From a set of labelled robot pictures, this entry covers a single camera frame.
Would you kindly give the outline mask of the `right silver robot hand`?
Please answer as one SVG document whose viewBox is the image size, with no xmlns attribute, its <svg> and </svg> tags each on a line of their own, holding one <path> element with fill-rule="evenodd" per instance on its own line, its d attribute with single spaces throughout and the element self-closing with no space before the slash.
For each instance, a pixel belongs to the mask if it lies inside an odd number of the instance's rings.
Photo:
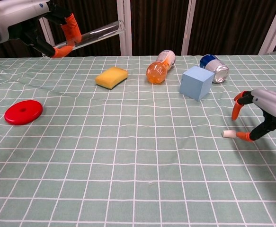
<svg viewBox="0 0 276 227">
<path fill-rule="evenodd" d="M 233 121 L 238 118 L 241 108 L 251 103 L 259 107 L 264 116 L 264 121 L 251 132 L 237 132 L 236 137 L 245 141 L 255 141 L 276 129 L 276 91 L 266 89 L 242 91 L 235 96 L 234 101 L 231 115 Z"/>
</svg>

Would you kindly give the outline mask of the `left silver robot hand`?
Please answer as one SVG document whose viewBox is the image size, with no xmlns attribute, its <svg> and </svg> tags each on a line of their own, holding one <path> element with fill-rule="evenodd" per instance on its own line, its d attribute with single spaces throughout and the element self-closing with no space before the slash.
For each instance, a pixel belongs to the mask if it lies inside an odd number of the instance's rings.
<svg viewBox="0 0 276 227">
<path fill-rule="evenodd" d="M 38 34 L 37 23 L 42 17 L 61 26 L 66 37 L 64 47 L 53 47 Z M 1 0 L 0 44 L 17 39 L 47 57 L 61 58 L 81 42 L 81 32 L 74 14 L 52 0 Z"/>
</svg>

